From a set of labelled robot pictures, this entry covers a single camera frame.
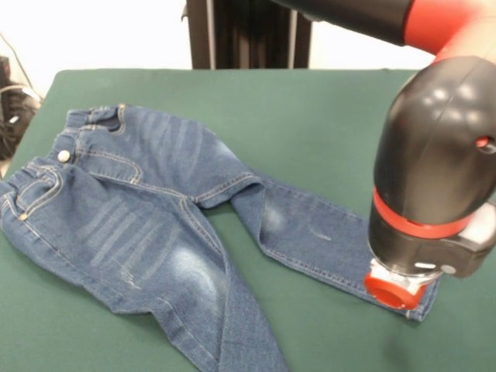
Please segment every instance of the green table cover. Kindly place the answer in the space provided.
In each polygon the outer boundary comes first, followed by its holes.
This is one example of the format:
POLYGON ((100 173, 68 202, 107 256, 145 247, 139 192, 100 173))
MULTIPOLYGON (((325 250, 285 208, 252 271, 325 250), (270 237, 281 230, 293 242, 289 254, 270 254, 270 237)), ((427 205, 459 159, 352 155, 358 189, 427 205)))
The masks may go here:
MULTIPOLYGON (((67 110, 125 102, 197 119, 250 166, 367 216, 384 117, 413 74, 63 71, 9 173, 47 154, 67 110)), ((265 257, 229 206, 208 216, 292 371, 496 370, 496 254, 473 277, 445 277, 418 324, 265 257)), ((113 315, 0 235, 1 372, 194 370, 151 315, 113 315)))

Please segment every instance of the jeans waistband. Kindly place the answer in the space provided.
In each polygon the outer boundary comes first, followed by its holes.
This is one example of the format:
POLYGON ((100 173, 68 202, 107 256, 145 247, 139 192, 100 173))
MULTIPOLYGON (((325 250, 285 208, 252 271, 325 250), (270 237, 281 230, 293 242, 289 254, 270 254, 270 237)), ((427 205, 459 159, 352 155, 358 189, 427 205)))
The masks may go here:
POLYGON ((125 105, 102 106, 97 108, 70 110, 66 117, 67 129, 80 129, 109 119, 119 119, 125 105))
POLYGON ((66 116, 65 127, 45 157, 34 157, 21 170, 15 172, 8 180, 0 182, 0 197, 13 189, 22 192, 46 171, 56 170, 72 164, 76 158, 76 143, 79 132, 85 127, 105 122, 108 126, 120 125, 124 104, 102 106, 89 109, 70 110, 66 116))

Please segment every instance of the metal button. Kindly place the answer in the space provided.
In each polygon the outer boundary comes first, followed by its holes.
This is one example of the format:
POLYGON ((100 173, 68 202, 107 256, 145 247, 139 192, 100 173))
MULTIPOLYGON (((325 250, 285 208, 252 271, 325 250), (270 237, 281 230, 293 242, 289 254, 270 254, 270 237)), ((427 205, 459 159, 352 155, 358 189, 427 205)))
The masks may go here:
POLYGON ((57 159, 61 162, 61 163, 66 163, 69 161, 69 159, 71 158, 71 153, 67 150, 62 150, 59 152, 59 154, 57 155, 57 159))

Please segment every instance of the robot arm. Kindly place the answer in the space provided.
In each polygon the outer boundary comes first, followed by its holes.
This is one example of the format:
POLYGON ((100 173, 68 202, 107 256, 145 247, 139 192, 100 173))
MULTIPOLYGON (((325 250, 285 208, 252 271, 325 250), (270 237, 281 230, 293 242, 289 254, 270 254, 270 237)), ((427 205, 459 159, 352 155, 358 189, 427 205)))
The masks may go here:
POLYGON ((365 278, 415 308, 441 273, 468 277, 496 244, 496 2, 277 0, 327 22, 436 55, 398 93, 374 166, 365 278))

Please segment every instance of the jeans pant leg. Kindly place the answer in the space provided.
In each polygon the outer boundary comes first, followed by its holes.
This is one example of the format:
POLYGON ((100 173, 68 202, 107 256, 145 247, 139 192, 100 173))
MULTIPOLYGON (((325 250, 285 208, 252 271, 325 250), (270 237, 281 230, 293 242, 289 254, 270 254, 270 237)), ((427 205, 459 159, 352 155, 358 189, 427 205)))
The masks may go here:
MULTIPOLYGON (((14 246, 114 313, 152 313, 200 370, 288 370, 203 208, 230 201, 267 255, 372 301, 361 287, 365 221, 249 169, 195 121, 132 106, 74 111, 51 154, 0 185, 14 246)), ((406 315, 421 319, 434 289, 406 315)))

